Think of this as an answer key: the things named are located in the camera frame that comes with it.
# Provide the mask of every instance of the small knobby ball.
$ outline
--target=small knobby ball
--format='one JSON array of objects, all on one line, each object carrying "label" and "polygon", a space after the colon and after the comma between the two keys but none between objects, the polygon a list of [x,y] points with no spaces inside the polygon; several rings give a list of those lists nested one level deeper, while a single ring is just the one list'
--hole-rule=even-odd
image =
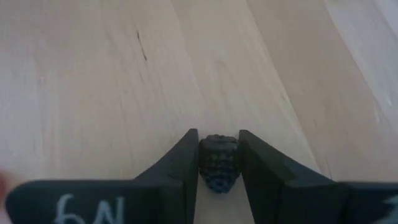
[{"label": "small knobby ball", "polygon": [[241,173],[238,144],[234,137],[217,134],[199,143],[199,173],[215,193],[228,193]]}]

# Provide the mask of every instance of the wooden surface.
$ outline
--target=wooden surface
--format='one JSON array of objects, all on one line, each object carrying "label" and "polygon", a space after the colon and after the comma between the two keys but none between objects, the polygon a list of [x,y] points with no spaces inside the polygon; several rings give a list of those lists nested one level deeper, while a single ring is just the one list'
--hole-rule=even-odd
[{"label": "wooden surface", "polygon": [[[189,128],[248,129],[335,180],[398,181],[397,14],[395,0],[0,0],[0,172],[9,189],[132,179]],[[253,222],[241,180],[197,198],[196,223]]]}]

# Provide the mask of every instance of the black clamp arm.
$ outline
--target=black clamp arm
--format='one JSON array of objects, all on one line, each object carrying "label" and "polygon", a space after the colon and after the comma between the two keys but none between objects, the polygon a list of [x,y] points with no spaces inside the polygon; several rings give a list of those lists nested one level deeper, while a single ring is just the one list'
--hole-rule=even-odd
[{"label": "black clamp arm", "polygon": [[[254,221],[398,223],[398,184],[334,182],[249,131],[239,133],[241,169]],[[192,224],[199,141],[191,129],[132,180],[40,180],[7,197],[13,224]]]}]

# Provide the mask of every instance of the wood plank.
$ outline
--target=wood plank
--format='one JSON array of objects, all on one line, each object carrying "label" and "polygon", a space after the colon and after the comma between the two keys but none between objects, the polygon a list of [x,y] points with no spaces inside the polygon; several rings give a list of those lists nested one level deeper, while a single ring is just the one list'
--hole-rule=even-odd
[{"label": "wood plank", "polygon": [[[243,0],[0,5],[0,172],[10,188],[134,178],[188,128],[250,129],[318,170]],[[200,217],[214,202],[237,211],[229,222],[252,222],[241,180],[225,200],[203,184],[199,193]]]},{"label": "wood plank", "polygon": [[323,1],[248,0],[324,174],[397,180],[396,132]]}]

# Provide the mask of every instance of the white handwritten marking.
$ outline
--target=white handwritten marking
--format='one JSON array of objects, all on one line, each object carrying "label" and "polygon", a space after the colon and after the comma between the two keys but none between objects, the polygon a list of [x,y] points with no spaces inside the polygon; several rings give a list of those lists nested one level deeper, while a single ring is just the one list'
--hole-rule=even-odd
[{"label": "white handwritten marking", "polygon": [[72,198],[73,195],[71,194],[63,195],[60,198],[60,200],[57,203],[57,217],[55,218],[54,223],[64,224],[67,220],[74,220],[78,224],[85,224],[85,221],[81,217],[75,214],[64,214],[65,206],[67,205],[68,200]]},{"label": "white handwritten marking", "polygon": [[[53,221],[54,224],[65,224],[67,220],[73,220],[77,224],[86,224],[85,221],[78,215],[73,213],[66,214],[65,207],[68,200],[72,199],[74,196],[72,194],[62,195],[57,203],[57,217]],[[97,208],[97,213],[93,224],[123,224],[124,223],[124,198],[116,198],[116,217],[113,218],[111,207],[107,201],[100,201]]]},{"label": "white handwritten marking", "polygon": [[106,201],[100,201],[97,209],[97,215],[93,224],[102,224],[104,218],[109,224],[123,224],[123,213],[124,213],[124,198],[118,197],[116,207],[116,218],[112,218],[111,207]]}]

